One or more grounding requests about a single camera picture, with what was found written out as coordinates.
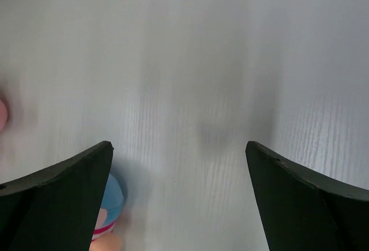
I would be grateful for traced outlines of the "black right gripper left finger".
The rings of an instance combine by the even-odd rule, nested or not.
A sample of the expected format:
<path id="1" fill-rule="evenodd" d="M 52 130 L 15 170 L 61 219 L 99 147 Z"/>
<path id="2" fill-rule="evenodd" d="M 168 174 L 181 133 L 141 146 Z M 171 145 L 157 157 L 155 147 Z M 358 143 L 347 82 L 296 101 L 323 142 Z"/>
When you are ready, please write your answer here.
<path id="1" fill-rule="evenodd" d="M 88 250 L 113 150 L 102 141 L 1 184 L 1 250 Z"/>

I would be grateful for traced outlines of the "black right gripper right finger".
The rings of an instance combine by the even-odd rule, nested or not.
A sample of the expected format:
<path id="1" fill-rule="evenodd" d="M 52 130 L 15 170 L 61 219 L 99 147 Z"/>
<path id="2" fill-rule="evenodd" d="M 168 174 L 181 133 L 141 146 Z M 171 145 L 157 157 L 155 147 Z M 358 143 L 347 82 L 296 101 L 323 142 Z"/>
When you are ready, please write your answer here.
<path id="1" fill-rule="evenodd" d="M 368 250 L 368 190 L 246 145 L 248 170 L 270 250 Z"/>

